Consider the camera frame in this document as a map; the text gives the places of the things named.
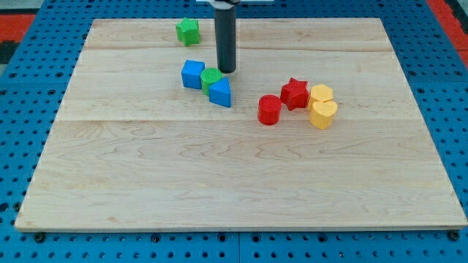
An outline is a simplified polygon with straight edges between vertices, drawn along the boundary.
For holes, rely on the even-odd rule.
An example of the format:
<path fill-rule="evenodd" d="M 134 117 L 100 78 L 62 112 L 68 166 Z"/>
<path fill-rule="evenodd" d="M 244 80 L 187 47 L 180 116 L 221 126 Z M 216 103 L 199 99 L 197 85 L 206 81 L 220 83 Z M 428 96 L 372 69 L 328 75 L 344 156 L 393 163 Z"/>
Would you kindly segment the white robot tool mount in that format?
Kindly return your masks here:
<path fill-rule="evenodd" d="M 273 0 L 195 0 L 197 4 L 248 4 L 248 5 L 269 5 Z"/>

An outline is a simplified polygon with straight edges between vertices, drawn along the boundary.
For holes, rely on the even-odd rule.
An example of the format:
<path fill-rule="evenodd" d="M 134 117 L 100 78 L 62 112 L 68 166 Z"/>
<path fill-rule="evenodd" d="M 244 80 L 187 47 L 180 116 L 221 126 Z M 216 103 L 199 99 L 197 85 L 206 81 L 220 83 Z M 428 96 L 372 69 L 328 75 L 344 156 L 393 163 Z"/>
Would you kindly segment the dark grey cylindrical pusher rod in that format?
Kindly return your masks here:
<path fill-rule="evenodd" d="M 236 15 L 235 5 L 214 2 L 214 24 L 218 69 L 223 73 L 236 70 Z"/>

